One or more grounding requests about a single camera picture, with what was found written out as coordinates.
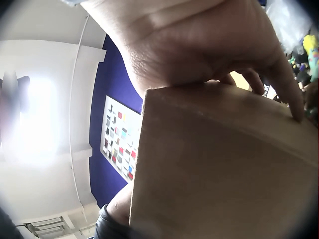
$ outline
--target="hand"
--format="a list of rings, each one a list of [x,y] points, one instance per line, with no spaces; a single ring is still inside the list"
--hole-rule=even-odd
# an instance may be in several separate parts
[[[132,191],[133,184],[127,184],[115,195],[106,207],[107,212],[116,222],[126,226],[128,226],[130,222]]]
[[[262,94],[259,73],[302,119],[301,92],[256,0],[92,1],[82,6],[119,48],[142,97],[149,88],[210,79],[235,84],[234,70]]]

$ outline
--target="display board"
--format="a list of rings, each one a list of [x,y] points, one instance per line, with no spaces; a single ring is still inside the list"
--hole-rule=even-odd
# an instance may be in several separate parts
[[[106,96],[100,150],[127,181],[135,174],[141,115]]]

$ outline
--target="purple wall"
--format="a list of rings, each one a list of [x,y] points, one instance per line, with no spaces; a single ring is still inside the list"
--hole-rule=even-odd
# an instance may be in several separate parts
[[[90,183],[99,207],[109,203],[127,184],[100,152],[105,97],[108,95],[139,113],[143,102],[127,75],[120,52],[109,36],[105,38],[103,49],[107,52],[96,73],[90,122],[90,145],[93,148]]]

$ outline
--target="cardboard box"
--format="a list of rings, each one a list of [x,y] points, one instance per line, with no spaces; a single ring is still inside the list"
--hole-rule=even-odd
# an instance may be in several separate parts
[[[147,238],[285,238],[317,182],[318,130],[280,103],[210,82],[147,92],[130,218]]]

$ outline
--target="white pipe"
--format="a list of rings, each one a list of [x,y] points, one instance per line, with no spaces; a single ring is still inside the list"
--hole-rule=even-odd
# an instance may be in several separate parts
[[[87,22],[89,20],[89,17],[90,17],[89,15],[86,16],[86,21],[85,21],[84,26],[83,26],[83,30],[82,30],[82,34],[81,34],[81,37],[80,37],[80,41],[78,43],[77,54],[75,56],[74,65],[73,65],[73,72],[72,72],[71,86],[70,86],[70,100],[69,100],[69,146],[70,146],[71,166],[72,166],[72,173],[73,173],[75,190],[77,192],[78,200],[79,200],[79,202],[80,202],[80,204],[82,206],[82,210],[83,210],[82,212],[83,212],[83,215],[84,215],[84,218],[85,218],[86,222],[87,222],[87,219],[86,219],[86,215],[85,215],[85,209],[84,209],[84,206],[83,206],[83,204],[82,204],[82,202],[80,200],[78,187],[77,187],[77,182],[76,182],[76,179],[75,179],[74,167],[73,167],[73,157],[72,157],[72,149],[71,149],[71,99],[72,99],[72,86],[73,86],[73,80],[74,80],[75,67],[76,67],[76,64],[77,64],[77,59],[78,59],[78,55],[79,55],[79,51],[80,51],[80,46],[81,46],[84,30],[85,30],[85,27],[86,27]]]

